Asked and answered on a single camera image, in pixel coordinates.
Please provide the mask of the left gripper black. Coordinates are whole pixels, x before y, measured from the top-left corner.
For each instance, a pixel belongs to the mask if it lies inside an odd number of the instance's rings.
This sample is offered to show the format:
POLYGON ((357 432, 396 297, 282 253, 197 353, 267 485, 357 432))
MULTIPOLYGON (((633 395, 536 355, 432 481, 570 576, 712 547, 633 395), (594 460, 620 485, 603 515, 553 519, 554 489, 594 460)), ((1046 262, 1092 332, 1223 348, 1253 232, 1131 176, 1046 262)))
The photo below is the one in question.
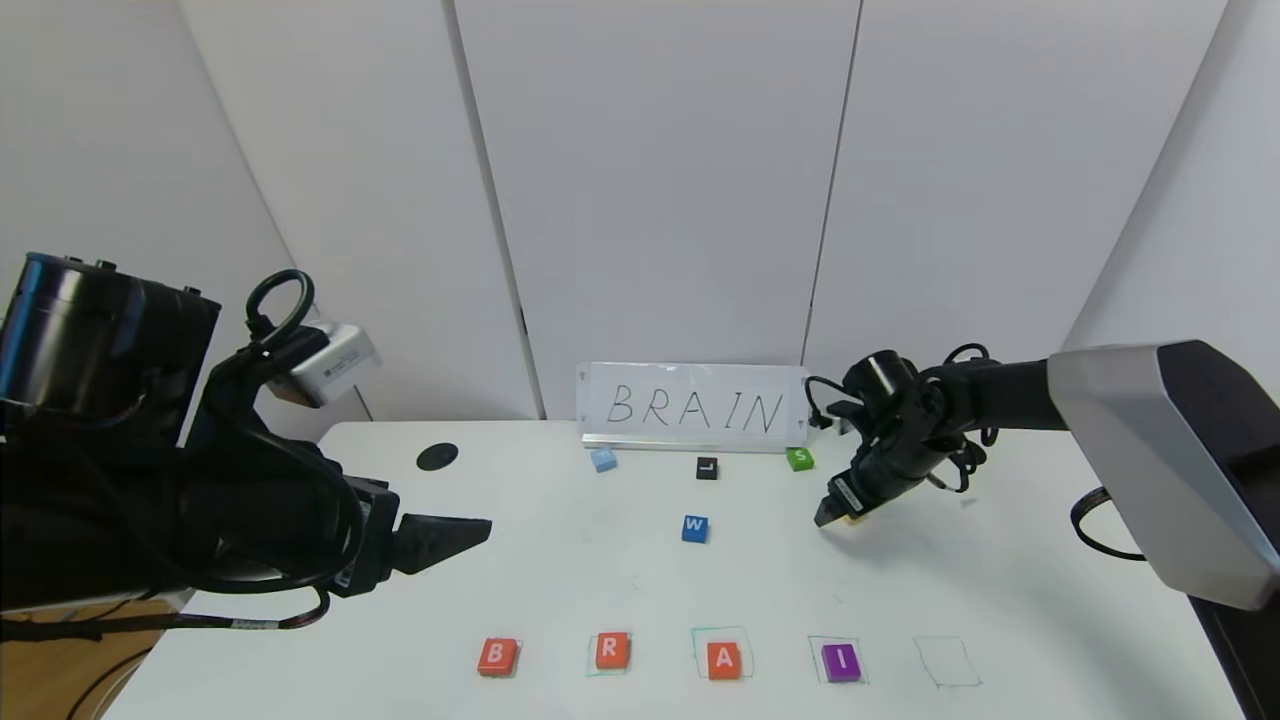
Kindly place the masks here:
POLYGON ((474 518, 404 514, 396 530, 401 498, 384 480, 344 477, 364 519, 364 541, 355 561, 334 575, 326 591, 347 598, 372 592, 392 569, 413 575, 485 543, 493 523, 474 518))

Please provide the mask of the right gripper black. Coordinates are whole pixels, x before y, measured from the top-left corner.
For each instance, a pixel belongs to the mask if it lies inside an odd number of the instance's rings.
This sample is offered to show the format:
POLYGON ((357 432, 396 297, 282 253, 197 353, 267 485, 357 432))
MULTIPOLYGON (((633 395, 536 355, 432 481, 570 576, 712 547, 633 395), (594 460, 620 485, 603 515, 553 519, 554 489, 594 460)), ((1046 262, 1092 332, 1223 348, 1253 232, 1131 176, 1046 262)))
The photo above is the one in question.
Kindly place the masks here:
POLYGON ((864 518, 918 487, 927 475, 928 448, 922 442, 864 441, 849 469, 831 478, 813 521, 822 528, 846 516, 864 518))

